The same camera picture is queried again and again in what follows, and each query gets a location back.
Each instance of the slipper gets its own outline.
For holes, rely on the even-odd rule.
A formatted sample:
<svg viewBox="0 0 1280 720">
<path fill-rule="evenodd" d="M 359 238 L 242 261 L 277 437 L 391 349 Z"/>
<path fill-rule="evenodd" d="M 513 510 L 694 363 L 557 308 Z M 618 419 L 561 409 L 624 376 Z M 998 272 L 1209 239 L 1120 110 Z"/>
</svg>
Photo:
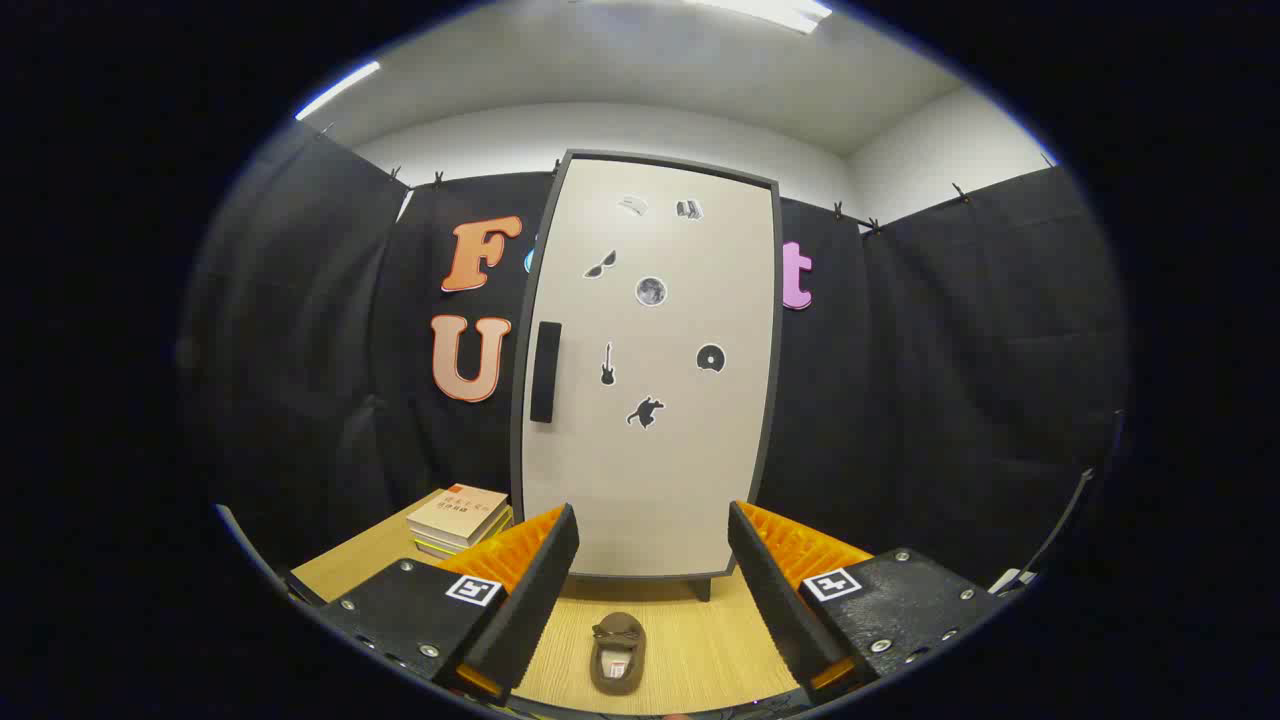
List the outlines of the slipper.
<svg viewBox="0 0 1280 720">
<path fill-rule="evenodd" d="M 591 626 L 591 683 L 603 693 L 627 694 L 644 674 L 645 635 L 640 621 L 626 612 L 613 612 Z"/>
</svg>

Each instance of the door leg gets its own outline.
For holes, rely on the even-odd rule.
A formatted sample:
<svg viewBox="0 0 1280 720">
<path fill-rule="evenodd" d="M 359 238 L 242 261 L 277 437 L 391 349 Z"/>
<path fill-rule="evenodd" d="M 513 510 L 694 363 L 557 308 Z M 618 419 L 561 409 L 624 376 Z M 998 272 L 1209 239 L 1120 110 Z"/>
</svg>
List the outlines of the door leg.
<svg viewBox="0 0 1280 720">
<path fill-rule="evenodd" d="M 701 580 L 689 580 L 689 585 L 694 588 L 694 594 L 698 596 L 698 600 L 700 600 L 703 602 L 710 602 L 712 601 L 712 579 L 710 578 L 705 578 L 705 579 L 701 579 Z"/>
</svg>

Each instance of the black curtain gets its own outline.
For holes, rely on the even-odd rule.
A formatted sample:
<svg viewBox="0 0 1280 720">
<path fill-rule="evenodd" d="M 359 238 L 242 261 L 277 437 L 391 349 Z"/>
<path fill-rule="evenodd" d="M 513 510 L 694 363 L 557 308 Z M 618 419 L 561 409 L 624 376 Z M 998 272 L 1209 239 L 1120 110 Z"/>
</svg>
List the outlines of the black curtain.
<svg viewBox="0 0 1280 720">
<path fill-rule="evenodd" d="M 783 316 L 759 502 L 978 583 L 1021 566 L 1128 395 L 1119 281 L 1064 170 L 869 234 L 783 204 L 813 304 Z"/>
<path fill-rule="evenodd" d="M 413 190 L 390 232 L 374 304 L 371 356 L 378 393 L 387 401 L 384 436 L 398 503 L 452 483 L 498 492 L 511 487 L 511 378 L 529 281 L 524 261 L 534 247 L 550 183 L 550 173 L 515 173 L 425 184 Z M 453 228 L 511 215 L 520 218 L 522 229 L 504 241 L 495 266 L 481 263 L 484 286 L 440 290 L 453 264 Z M 476 320 L 511 322 L 498 388 L 489 398 L 462 402 L 435 386 L 431 318 L 442 314 L 467 320 L 457 357 L 463 378 L 480 369 Z"/>
<path fill-rule="evenodd" d="M 407 187 L 297 123 L 244 169 L 191 283 L 179 365 L 193 452 L 273 566 L 392 514 L 367 322 Z"/>
</svg>

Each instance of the stack of books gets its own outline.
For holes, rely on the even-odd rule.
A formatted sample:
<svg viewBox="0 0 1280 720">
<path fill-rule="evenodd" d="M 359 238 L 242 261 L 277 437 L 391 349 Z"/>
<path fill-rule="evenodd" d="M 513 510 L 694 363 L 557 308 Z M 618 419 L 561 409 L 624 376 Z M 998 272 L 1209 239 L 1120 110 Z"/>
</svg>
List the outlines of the stack of books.
<svg viewBox="0 0 1280 720">
<path fill-rule="evenodd" d="M 408 529 L 419 550 L 447 560 L 509 528 L 511 516 L 507 493 L 456 484 L 410 512 Z"/>
</svg>

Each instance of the white wall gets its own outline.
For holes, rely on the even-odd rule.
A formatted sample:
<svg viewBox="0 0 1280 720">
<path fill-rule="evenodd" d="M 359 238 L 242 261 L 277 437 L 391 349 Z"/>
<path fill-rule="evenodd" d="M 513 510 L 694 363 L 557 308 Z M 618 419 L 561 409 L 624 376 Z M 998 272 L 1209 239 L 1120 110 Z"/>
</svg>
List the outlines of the white wall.
<svg viewBox="0 0 1280 720">
<path fill-rule="evenodd" d="M 454 115 L 356 147 L 410 186 L 500 173 L 550 170 L 570 147 L 668 155 L 778 181 L 783 197 L 858 215 L 844 158 L 772 131 L 682 110 L 609 102 L 556 102 Z"/>
<path fill-rule="evenodd" d="M 951 183 L 968 192 L 1043 170 L 1041 152 L 1053 160 L 1004 110 L 963 87 L 856 150 L 849 173 L 859 205 L 888 223 L 956 197 Z"/>
</svg>

